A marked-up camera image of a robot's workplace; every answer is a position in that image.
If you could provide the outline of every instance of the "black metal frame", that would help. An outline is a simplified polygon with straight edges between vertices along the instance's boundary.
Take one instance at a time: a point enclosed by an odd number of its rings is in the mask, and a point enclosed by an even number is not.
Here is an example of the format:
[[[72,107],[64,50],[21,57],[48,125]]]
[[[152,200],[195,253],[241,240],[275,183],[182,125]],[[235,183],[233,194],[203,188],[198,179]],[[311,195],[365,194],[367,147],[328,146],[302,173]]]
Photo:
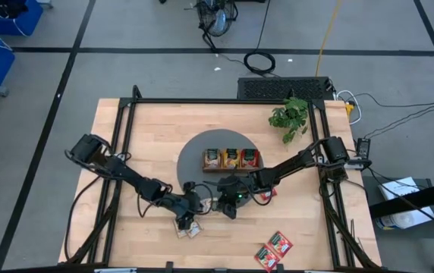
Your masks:
[[[129,115],[127,118],[126,123],[126,131],[124,133],[124,142],[121,152],[127,152],[129,141],[131,138],[131,130],[133,127],[133,121],[134,121],[134,115],[135,115],[135,109],[136,104],[138,103],[185,103],[185,104],[260,104],[260,105],[275,105],[275,104],[282,104],[283,102],[281,100],[263,100],[263,99],[257,99],[257,100],[243,100],[243,99],[153,99],[148,98],[145,99],[141,96],[140,91],[138,90],[137,86],[133,87],[133,97],[132,98],[120,98],[119,106],[118,106],[118,113],[116,114],[116,120],[115,120],[115,128],[112,135],[112,146],[116,147],[116,143],[118,141],[118,136],[121,132],[121,123],[122,123],[122,117],[123,113],[126,107],[129,107]],[[319,109],[320,119],[322,122],[322,129],[324,133],[324,137],[330,137],[330,131],[329,131],[329,124],[326,117],[326,110],[325,110],[325,103],[323,100],[313,100],[312,102],[309,102],[309,115],[310,115],[310,127],[313,135],[313,141],[317,141],[319,139],[318,134],[318,127],[316,124],[316,117],[315,117],[315,111],[314,108]],[[316,147],[316,156],[322,157],[322,153],[320,151],[319,147]],[[322,197],[325,201],[327,199],[329,192],[328,192],[328,186],[326,179],[323,177],[322,172],[319,169],[319,179],[320,179],[320,186],[321,191],[323,193]],[[121,180],[116,181],[116,189],[115,193],[118,194],[117,196],[113,196],[113,198],[116,198],[119,200],[119,194],[121,189]],[[96,224],[99,223],[104,211],[105,211],[105,204],[108,197],[108,191],[109,191],[109,180],[104,180],[104,184],[102,185],[102,192],[101,197],[99,199],[99,207],[97,209],[97,215],[96,215]],[[347,227],[347,219],[345,216],[345,210],[344,210],[344,203],[341,196],[341,189],[339,184],[334,184],[334,191],[335,191],[335,203],[337,207],[337,213],[338,217],[341,219],[342,224],[344,224],[345,227]],[[108,224],[107,234],[106,234],[106,240],[104,245],[104,252],[102,255],[102,263],[108,264],[109,263],[109,257],[111,255],[111,248],[112,248],[112,238],[114,236],[115,232],[115,221],[117,217],[117,210],[118,207],[115,207],[115,215],[112,217],[111,221]],[[341,268],[343,270],[344,268],[350,268],[353,269],[355,267],[354,263],[354,254],[351,250],[351,248],[344,242],[344,248],[345,248],[345,256],[347,260],[347,266],[341,266],[340,264],[340,257],[338,252],[338,244],[336,241],[336,235],[335,235],[335,226],[332,222],[332,220],[328,217],[326,218],[327,223],[327,231],[328,231],[328,238],[329,238],[329,245],[330,245],[330,252],[332,254],[332,264],[335,270],[337,268]],[[96,251],[97,251],[97,242],[94,243],[93,248],[90,250],[89,257],[88,257],[88,263],[95,262],[96,257]],[[168,265],[167,268],[138,268],[138,271],[141,270],[149,270],[149,271],[168,271]],[[175,269],[175,271],[211,271],[214,272],[214,269],[198,269],[198,270],[191,270],[191,269]],[[231,270],[228,271],[245,271],[245,272],[258,272],[260,270]]]

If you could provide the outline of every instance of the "wooden tabletop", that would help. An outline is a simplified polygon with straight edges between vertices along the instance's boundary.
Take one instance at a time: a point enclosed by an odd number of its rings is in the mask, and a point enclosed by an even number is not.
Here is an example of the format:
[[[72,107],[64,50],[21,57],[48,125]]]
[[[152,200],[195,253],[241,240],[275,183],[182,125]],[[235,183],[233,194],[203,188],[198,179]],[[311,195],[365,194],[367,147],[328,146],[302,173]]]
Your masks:
[[[341,137],[346,147],[353,149],[344,103],[325,102],[325,105],[331,135]],[[285,146],[281,141],[282,131],[268,124],[274,107],[277,105],[137,104],[129,146],[132,158],[127,165],[143,176],[172,184],[174,192],[181,193],[176,166],[184,145],[203,131],[229,129],[251,140],[261,152],[264,165],[272,167],[296,155],[313,141],[308,130]],[[92,133],[110,140],[117,109],[118,99],[100,99]],[[321,129],[318,112],[316,116]],[[126,118],[127,111],[118,147],[122,145]],[[359,171],[348,171],[348,176],[349,180],[362,184]],[[94,174],[82,171],[77,192],[93,178]],[[86,191],[75,207],[69,239],[71,255],[93,229],[101,185],[99,182]],[[175,268],[259,269],[261,265],[254,260],[254,255],[276,231],[281,231],[294,244],[281,261],[286,269],[332,269],[325,213],[318,188],[316,168],[299,171],[276,187],[278,195],[268,206],[249,202],[238,209],[235,220],[220,212],[197,216],[204,231],[193,239],[178,239],[172,222],[175,216],[166,209],[151,208],[145,218],[140,218],[134,188],[123,184],[109,264],[114,267],[161,268],[167,261],[173,261]],[[349,183],[342,183],[341,188],[347,219],[349,222],[354,220],[356,238],[360,239],[369,257],[380,265],[363,189]],[[147,203],[142,201],[141,205],[144,208]],[[105,240],[105,231],[102,233],[97,254],[99,260]],[[337,242],[343,254],[339,237]],[[344,255],[341,255],[341,260],[345,265]]]

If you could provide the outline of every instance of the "concrete floor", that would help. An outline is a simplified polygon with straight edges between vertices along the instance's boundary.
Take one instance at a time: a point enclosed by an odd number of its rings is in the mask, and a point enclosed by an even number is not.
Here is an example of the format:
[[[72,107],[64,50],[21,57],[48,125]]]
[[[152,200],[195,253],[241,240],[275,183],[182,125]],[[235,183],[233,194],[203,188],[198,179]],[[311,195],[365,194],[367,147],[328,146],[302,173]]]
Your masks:
[[[129,96],[134,84],[145,97],[235,98],[237,79],[254,77],[222,57],[192,53],[206,44],[196,12],[184,10],[190,2],[53,0],[55,7],[46,10],[31,37],[6,37],[17,48],[4,82],[11,93],[0,97],[0,243],[47,114],[53,102],[60,105],[4,269],[56,264],[80,173],[63,150],[90,131],[99,98]],[[371,93],[382,103],[434,102],[434,35],[418,3],[434,32],[434,0],[344,0],[326,45],[342,51],[325,52],[320,74],[331,77],[338,90]],[[319,49],[334,5],[333,0],[272,1],[261,48]],[[215,41],[229,49],[230,58],[242,59],[231,53],[256,46],[266,5],[237,6],[238,20]],[[80,31],[84,14],[90,19]],[[108,48],[129,50],[108,53]],[[276,74],[314,75],[315,53],[290,52],[275,55]],[[259,58],[253,62],[266,65]],[[381,108],[365,96],[359,103],[363,117],[352,127],[356,138],[419,110]],[[391,177],[428,177],[434,183],[432,143],[434,112],[375,137],[373,167]],[[434,240],[380,238],[378,244],[391,269],[434,268]]]

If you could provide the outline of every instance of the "potted plant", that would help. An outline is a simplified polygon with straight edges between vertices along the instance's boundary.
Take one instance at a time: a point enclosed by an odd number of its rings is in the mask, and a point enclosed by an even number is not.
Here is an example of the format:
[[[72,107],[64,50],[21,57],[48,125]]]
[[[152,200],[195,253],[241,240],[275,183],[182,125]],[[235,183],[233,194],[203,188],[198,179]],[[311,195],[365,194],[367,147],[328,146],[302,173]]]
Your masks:
[[[291,97],[285,99],[285,106],[274,108],[272,117],[268,119],[269,125],[277,128],[289,128],[283,136],[283,143],[290,143],[297,132],[306,133],[308,118],[308,103],[302,99]]]

